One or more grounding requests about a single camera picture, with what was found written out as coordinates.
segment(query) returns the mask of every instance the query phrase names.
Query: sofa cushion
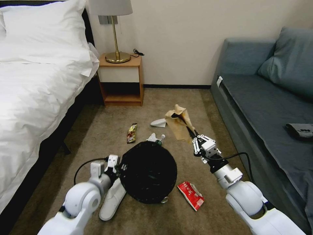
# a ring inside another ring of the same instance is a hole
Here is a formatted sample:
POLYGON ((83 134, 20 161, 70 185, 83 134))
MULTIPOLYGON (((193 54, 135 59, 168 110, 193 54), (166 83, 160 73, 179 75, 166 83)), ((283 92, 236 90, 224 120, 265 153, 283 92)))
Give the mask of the sofa cushion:
POLYGON ((282 28, 274 55, 258 74, 295 94, 313 100, 313 30, 282 28))
POLYGON ((313 227, 313 144, 294 139, 287 123, 313 123, 313 104, 257 75, 222 74, 227 89, 255 133, 306 203, 313 227))

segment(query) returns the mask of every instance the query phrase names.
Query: lamp shade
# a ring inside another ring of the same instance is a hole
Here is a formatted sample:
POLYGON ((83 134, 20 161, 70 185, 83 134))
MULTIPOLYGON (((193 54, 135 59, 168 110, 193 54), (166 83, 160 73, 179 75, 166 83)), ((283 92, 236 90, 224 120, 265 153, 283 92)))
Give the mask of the lamp shade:
POLYGON ((133 13, 130 0, 89 0, 91 14, 103 16, 129 15, 133 13))

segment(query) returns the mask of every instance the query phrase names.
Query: white bed sheet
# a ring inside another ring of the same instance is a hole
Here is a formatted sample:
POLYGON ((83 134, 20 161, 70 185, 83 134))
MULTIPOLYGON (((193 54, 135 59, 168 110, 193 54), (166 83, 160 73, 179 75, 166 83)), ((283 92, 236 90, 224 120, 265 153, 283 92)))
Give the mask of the white bed sheet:
POLYGON ((66 49, 60 63, 0 55, 0 213, 37 161, 41 142, 96 73, 99 61, 88 53, 92 63, 83 65, 79 57, 67 58, 66 49), (82 75, 82 68, 90 74, 82 75))

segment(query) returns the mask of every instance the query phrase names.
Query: brass lamp base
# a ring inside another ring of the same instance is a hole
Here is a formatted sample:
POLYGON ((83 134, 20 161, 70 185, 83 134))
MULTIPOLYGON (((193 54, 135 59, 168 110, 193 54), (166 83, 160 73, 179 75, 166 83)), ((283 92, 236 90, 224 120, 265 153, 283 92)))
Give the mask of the brass lamp base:
POLYGON ((112 52, 105 55, 105 60, 109 63, 125 63, 130 60, 130 54, 125 52, 112 52))

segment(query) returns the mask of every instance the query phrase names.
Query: beige carpet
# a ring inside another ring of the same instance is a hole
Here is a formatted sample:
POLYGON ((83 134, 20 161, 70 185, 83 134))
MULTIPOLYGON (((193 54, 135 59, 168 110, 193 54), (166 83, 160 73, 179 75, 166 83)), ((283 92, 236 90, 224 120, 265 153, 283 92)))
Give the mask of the beige carpet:
MULTIPOLYGON (((193 156, 192 146, 176 140, 168 127, 150 126, 151 121, 163 118, 175 104, 188 109, 192 124, 199 133, 216 139, 223 156, 236 152, 208 90, 145 89, 142 107, 87 105, 66 137, 65 142, 72 153, 64 155, 62 150, 59 151, 11 234, 37 234, 62 205, 67 191, 73 186, 74 173, 83 162, 109 154, 122 156, 134 146, 126 144, 126 134, 135 122, 138 123, 136 143, 146 140, 152 132, 157 137, 166 135, 163 146, 177 163, 176 184, 184 180, 194 183, 205 202, 195 212, 176 187, 166 204, 141 204, 126 195, 110 221, 99 219, 99 207, 87 224, 85 234, 251 234, 227 204, 226 193, 210 173, 209 166, 193 156)), ((230 163, 246 174, 239 158, 230 163)), ((88 178, 89 165, 86 165, 77 181, 88 178)))

